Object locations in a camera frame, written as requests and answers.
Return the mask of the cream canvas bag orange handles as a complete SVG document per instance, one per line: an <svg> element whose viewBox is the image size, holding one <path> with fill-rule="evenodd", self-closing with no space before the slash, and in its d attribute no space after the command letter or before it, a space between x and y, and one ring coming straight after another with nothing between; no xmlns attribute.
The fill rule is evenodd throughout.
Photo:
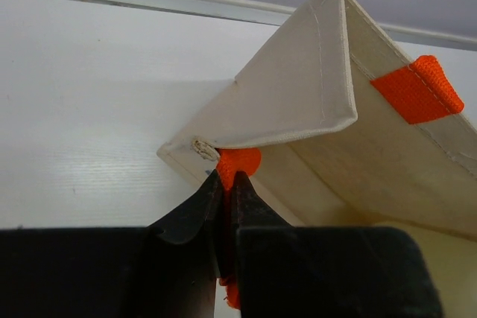
<svg viewBox="0 0 477 318"><path fill-rule="evenodd" d="M446 317L476 315L476 128L433 56L411 59L356 0L307 0L159 150L201 183L221 151L289 223L370 223L421 248Z"/></svg>

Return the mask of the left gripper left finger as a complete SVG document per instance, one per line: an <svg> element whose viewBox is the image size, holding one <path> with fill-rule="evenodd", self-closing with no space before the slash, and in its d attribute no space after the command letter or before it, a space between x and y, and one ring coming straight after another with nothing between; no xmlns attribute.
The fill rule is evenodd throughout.
<svg viewBox="0 0 477 318"><path fill-rule="evenodd" d="M148 227L141 260L142 317L214 316L214 234L222 194L213 170L189 199Z"/></svg>

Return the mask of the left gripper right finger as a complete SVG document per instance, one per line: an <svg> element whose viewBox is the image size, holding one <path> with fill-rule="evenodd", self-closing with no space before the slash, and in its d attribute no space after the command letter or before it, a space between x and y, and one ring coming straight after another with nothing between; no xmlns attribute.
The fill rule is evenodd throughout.
<svg viewBox="0 0 477 318"><path fill-rule="evenodd" d="M239 243L241 231L289 227L255 191L249 176L244 171L233 174L229 187L229 305L241 312L247 307L244 303L243 283L247 278L241 272L241 254L245 246Z"/></svg>

